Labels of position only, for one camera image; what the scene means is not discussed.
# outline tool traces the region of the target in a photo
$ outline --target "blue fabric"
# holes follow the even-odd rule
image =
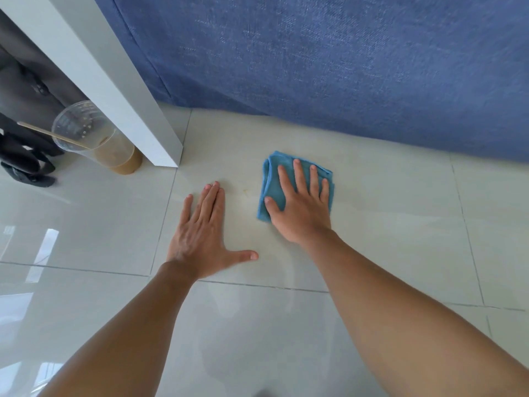
[[[529,161],[529,0],[96,0],[155,98]]]
[[[281,188],[281,183],[279,182],[279,173],[277,168],[279,166],[285,167],[287,170],[288,178],[290,183],[294,186],[294,189],[297,192],[296,178],[294,176],[294,159],[299,159],[301,161],[301,167],[303,167],[303,173],[305,174],[305,179],[307,181],[307,189],[309,189],[311,173],[311,165],[315,165],[318,169],[318,182],[320,183],[320,192],[322,191],[322,180],[327,178],[329,181],[329,211],[331,211],[332,200],[334,198],[334,182],[332,180],[332,171],[323,168],[322,166],[301,159],[301,157],[291,156],[290,154],[281,153],[275,151],[268,156],[263,163],[263,185],[261,187],[261,197],[259,198],[259,207],[257,208],[257,218],[262,221],[270,222],[270,214],[265,206],[265,197],[271,196],[277,203],[279,210],[281,212],[285,210],[286,198],[285,193]]]

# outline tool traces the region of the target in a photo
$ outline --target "blue microfiber cloth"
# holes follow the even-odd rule
[[[257,218],[262,221],[270,222],[270,214],[265,206],[265,197],[271,196],[279,206],[279,210],[285,210],[286,199],[281,184],[279,183],[279,174],[277,173],[278,166],[283,166],[287,170],[288,178],[290,183],[294,186],[297,191],[296,180],[294,177],[294,159],[301,161],[303,167],[303,173],[307,180],[307,189],[309,188],[311,174],[310,167],[315,165],[318,168],[318,180],[320,183],[320,192],[322,190],[322,180],[327,178],[329,181],[329,211],[331,211],[332,199],[334,196],[334,183],[332,181],[332,171],[323,168],[312,161],[301,159],[300,157],[291,156],[290,154],[281,153],[275,151],[268,156],[263,163],[263,186],[261,188],[261,197],[259,198],[259,208],[257,210]]]

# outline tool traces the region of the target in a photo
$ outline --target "glossy floor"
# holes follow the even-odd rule
[[[189,113],[164,108],[172,120]],[[38,189],[0,172],[0,395],[34,397],[164,260],[182,200],[226,189],[225,240],[261,259],[197,283],[158,395],[384,395],[314,265],[255,219],[274,150],[335,173],[333,226],[529,365],[529,166],[194,111],[178,170],[58,160]]]

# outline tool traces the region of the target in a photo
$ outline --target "forearm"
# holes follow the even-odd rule
[[[391,394],[480,395],[527,387],[521,364],[333,231],[315,234],[303,246],[362,358]]]
[[[163,266],[66,362],[40,395],[154,396],[176,316],[192,284],[176,265]]]

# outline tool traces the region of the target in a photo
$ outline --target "clear plastic cup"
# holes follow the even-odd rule
[[[54,138],[61,149],[82,154],[118,174],[134,173],[141,166],[141,152],[90,100],[63,110],[53,121],[51,132],[86,146]]]

